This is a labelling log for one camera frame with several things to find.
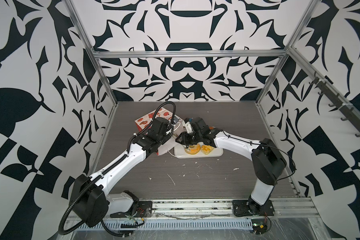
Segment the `orange ring fake bread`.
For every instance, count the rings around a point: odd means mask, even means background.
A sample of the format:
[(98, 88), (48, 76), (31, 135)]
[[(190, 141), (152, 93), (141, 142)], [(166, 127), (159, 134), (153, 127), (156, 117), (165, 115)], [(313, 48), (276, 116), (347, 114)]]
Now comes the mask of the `orange ring fake bread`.
[(190, 145), (185, 148), (185, 152), (190, 155), (195, 155), (201, 150), (201, 146), (199, 144), (197, 145)]

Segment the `red white paper bag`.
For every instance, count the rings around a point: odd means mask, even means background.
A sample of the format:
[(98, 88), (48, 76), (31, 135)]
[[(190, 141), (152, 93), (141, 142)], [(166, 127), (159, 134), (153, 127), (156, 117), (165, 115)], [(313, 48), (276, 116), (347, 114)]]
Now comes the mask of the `red white paper bag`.
[(157, 150), (157, 155), (163, 155), (170, 151), (177, 144), (175, 139), (184, 130), (181, 119), (177, 115), (163, 107), (161, 107), (154, 118), (155, 111), (138, 118), (135, 120), (135, 124), (140, 131), (145, 129), (151, 122), (152, 125), (148, 127), (148, 130), (144, 132), (144, 135), (153, 135), (152, 139), (159, 140), (161, 138), (160, 146)]

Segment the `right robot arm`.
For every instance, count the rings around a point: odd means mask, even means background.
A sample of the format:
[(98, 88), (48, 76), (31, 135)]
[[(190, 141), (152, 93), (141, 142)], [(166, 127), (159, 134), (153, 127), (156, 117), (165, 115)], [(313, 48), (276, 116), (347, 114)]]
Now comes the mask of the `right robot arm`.
[(281, 151), (272, 140), (267, 138), (261, 141), (249, 140), (234, 136), (222, 129), (209, 127), (202, 118), (187, 118), (183, 125), (186, 131), (176, 138), (178, 144), (189, 147), (203, 143), (250, 159), (257, 181), (249, 197), (248, 205), (252, 208), (265, 205), (287, 166)]

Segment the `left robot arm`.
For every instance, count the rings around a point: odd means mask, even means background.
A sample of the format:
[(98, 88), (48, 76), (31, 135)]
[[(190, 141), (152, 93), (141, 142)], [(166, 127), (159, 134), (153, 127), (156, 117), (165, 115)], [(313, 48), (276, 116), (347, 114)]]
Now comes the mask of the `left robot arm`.
[(135, 215), (139, 199), (134, 194), (124, 191), (114, 198), (109, 194), (133, 167), (158, 152), (159, 147), (172, 137), (174, 126), (167, 119), (154, 119), (145, 132), (130, 138), (127, 149), (110, 164), (89, 177), (80, 175), (76, 178), (69, 207), (59, 225), (60, 232), (65, 232), (65, 221), (71, 212), (81, 219), (75, 228), (82, 224), (94, 227), (107, 215)]

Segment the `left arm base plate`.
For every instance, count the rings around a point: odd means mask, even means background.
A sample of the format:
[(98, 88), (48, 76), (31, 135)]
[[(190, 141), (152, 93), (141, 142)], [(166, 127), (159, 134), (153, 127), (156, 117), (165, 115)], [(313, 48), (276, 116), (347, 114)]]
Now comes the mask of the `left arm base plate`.
[(153, 202), (152, 201), (139, 201), (137, 204), (133, 204), (131, 209), (126, 213), (114, 213), (111, 214), (111, 218), (127, 218), (128, 216), (132, 216), (134, 218), (145, 218), (150, 217), (153, 210)]

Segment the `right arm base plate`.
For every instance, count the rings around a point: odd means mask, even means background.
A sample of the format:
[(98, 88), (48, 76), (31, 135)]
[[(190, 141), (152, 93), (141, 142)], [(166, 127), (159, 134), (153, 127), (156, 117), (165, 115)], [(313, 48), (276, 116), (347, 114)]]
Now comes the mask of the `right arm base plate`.
[(248, 200), (233, 200), (233, 214), (236, 217), (249, 216), (274, 216), (274, 206), (272, 201), (267, 200), (264, 205), (259, 205), (252, 199)]

